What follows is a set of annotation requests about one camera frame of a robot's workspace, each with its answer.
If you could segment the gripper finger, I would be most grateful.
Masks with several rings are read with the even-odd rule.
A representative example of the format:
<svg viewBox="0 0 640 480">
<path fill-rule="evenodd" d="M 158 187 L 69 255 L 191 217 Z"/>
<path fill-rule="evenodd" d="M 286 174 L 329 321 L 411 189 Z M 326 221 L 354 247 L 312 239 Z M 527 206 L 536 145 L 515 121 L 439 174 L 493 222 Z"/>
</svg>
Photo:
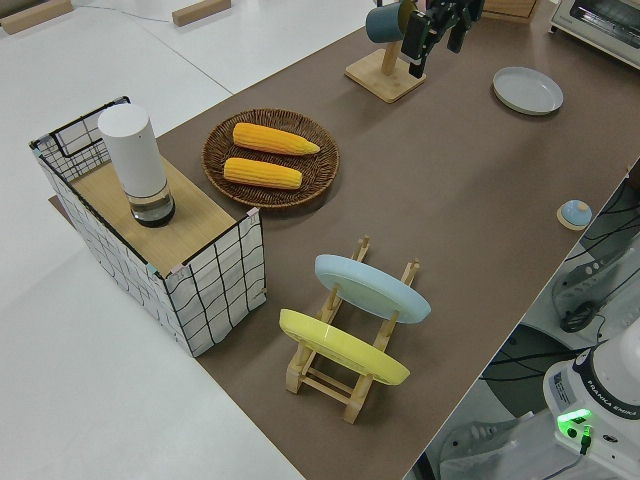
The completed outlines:
<svg viewBox="0 0 640 480">
<path fill-rule="evenodd" d="M 470 10 L 461 10 L 452 18 L 451 23 L 452 28 L 449 35 L 447 48 L 454 53 L 459 53 L 462 49 L 466 34 L 470 30 L 473 23 Z"/>
<path fill-rule="evenodd" d="M 409 74 L 415 78 L 424 74 L 430 27 L 431 19 L 425 13 L 419 10 L 411 12 L 401 52 L 410 59 Z"/>
</svg>

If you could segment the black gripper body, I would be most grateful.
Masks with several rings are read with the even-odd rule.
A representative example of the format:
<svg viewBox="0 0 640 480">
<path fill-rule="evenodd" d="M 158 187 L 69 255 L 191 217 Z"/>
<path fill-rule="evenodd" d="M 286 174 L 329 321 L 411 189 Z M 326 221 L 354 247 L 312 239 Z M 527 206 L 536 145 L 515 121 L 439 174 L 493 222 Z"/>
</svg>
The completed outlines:
<svg viewBox="0 0 640 480">
<path fill-rule="evenodd" d="M 480 19 L 484 3 L 484 0 L 432 0 L 426 3 L 426 14 L 434 31 L 468 31 Z"/>
</svg>

